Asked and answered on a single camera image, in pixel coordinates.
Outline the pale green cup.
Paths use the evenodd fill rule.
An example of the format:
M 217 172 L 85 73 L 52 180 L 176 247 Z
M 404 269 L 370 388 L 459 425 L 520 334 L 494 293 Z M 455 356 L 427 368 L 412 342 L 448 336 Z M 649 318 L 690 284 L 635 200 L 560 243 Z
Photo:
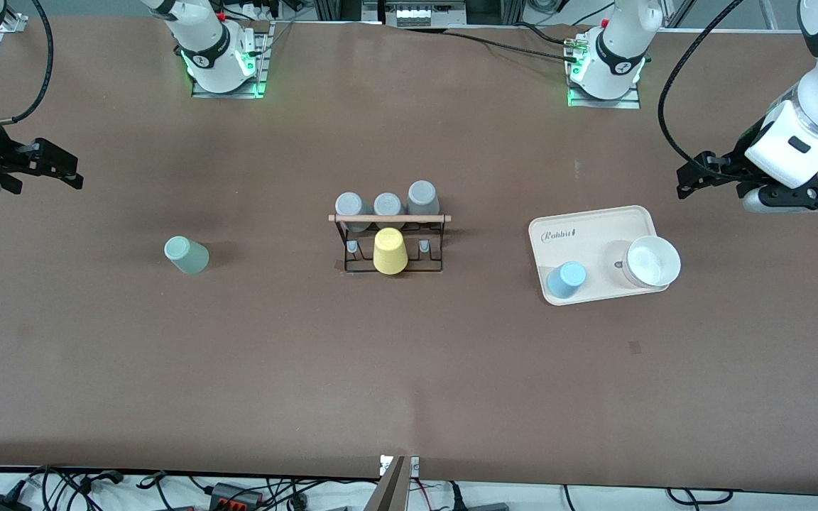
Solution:
M 197 275 L 209 264 L 209 251 L 185 236 L 173 236 L 163 245 L 163 255 L 186 275 Z

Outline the light blue cup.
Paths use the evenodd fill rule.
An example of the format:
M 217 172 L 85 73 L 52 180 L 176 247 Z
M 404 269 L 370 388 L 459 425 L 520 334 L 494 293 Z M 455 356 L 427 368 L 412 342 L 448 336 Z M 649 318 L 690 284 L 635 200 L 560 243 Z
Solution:
M 577 294 L 587 281 L 587 269 L 577 261 L 567 261 L 552 269 L 545 279 L 545 286 L 552 297 L 568 299 Z

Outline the white bowl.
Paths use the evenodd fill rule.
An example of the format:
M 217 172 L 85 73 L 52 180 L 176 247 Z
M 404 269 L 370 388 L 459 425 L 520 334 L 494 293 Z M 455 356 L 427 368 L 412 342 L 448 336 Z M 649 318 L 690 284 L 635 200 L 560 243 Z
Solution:
M 662 290 L 678 278 L 682 261 L 668 240 L 641 236 L 610 245 L 604 254 L 603 269 L 626 287 Z

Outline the cream plastic tray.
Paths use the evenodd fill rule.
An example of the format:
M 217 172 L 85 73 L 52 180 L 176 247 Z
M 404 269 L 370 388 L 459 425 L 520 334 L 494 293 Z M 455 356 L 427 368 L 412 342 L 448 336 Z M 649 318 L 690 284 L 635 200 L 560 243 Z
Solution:
M 605 208 L 590 212 L 535 218 L 528 235 L 545 301 L 551 305 L 572 305 L 605 299 L 659 293 L 639 289 L 611 278 L 603 269 L 605 251 L 617 241 L 633 241 L 641 236 L 657 236 L 650 212 L 641 206 Z M 568 299 L 552 297 L 545 279 L 552 269 L 567 261 L 577 261 L 587 269 L 587 281 Z

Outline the grey cup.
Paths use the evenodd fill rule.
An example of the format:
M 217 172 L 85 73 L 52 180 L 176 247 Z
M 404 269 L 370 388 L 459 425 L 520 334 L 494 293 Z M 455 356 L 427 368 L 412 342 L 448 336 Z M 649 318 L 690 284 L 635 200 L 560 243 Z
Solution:
M 354 192 L 345 192 L 337 197 L 334 204 L 337 216 L 370 216 L 373 214 L 373 207 Z M 352 233 L 364 232 L 370 229 L 371 222 L 344 222 L 345 228 Z
M 407 192 L 406 214 L 409 216 L 440 216 L 440 200 L 431 182 L 418 180 L 410 185 Z
M 402 199 L 394 193 L 378 194 L 373 201 L 373 213 L 376 216 L 402 216 L 406 213 L 405 205 Z M 383 222 L 376 220 L 378 229 L 397 229 L 401 230 L 405 223 L 403 222 Z

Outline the yellow cup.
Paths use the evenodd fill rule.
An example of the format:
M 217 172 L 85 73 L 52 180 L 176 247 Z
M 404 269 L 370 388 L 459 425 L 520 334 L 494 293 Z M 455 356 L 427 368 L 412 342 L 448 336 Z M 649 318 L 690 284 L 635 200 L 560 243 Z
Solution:
M 384 275 L 396 275 L 408 265 L 405 237 L 393 227 L 381 229 L 374 236 L 373 266 Z

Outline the grey equipment box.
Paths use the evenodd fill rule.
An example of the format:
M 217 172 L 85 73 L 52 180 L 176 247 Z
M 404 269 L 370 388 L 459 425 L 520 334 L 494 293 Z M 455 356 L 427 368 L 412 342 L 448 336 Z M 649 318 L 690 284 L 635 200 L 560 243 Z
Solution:
M 464 0 L 387 0 L 384 3 L 387 25 L 400 28 L 441 29 L 467 24 Z

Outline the black orange connector block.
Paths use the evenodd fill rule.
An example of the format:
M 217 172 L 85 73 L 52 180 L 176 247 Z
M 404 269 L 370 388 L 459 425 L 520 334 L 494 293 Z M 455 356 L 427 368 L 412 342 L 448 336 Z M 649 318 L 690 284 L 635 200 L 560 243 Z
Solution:
M 258 511 L 263 504 L 263 496 L 257 490 L 246 490 L 241 486 L 217 483 L 210 493 L 210 511 Z

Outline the white marker plate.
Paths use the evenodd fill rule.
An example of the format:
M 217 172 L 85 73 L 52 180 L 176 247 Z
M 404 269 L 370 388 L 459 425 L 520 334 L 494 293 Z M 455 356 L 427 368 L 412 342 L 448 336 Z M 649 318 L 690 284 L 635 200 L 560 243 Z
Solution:
M 382 455 L 379 459 L 379 476 L 383 478 L 390 464 L 395 460 L 395 456 Z M 418 456 L 407 456 L 409 462 L 407 465 L 410 468 L 411 478 L 420 478 L 420 459 Z

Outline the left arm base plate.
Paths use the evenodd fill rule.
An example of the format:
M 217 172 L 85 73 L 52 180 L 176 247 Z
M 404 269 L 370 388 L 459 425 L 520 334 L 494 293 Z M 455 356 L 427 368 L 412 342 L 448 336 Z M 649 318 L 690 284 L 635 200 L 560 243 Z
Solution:
M 603 99 L 590 96 L 579 85 L 568 84 L 567 104 L 570 107 L 639 109 L 640 96 L 634 84 L 622 97 Z

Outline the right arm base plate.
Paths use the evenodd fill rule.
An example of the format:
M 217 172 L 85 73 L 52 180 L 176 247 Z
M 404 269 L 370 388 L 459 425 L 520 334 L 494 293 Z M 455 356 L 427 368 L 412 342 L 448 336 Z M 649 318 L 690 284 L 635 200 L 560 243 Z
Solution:
M 237 42 L 231 55 L 237 60 L 238 68 L 231 76 L 241 77 L 237 87 L 228 92 L 211 92 L 195 81 L 192 71 L 188 69 L 190 96 L 192 98 L 234 98 L 256 99 L 264 96 L 272 55 L 271 45 L 275 41 L 276 23 L 270 22 L 266 27 L 254 29 L 241 26 L 238 29 Z

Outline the grey stand post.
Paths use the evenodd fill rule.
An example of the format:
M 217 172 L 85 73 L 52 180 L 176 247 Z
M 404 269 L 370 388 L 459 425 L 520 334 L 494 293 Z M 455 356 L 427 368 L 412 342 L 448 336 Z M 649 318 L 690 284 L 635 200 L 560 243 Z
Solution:
M 406 511 L 411 485 L 407 456 L 396 456 L 380 478 L 363 511 Z

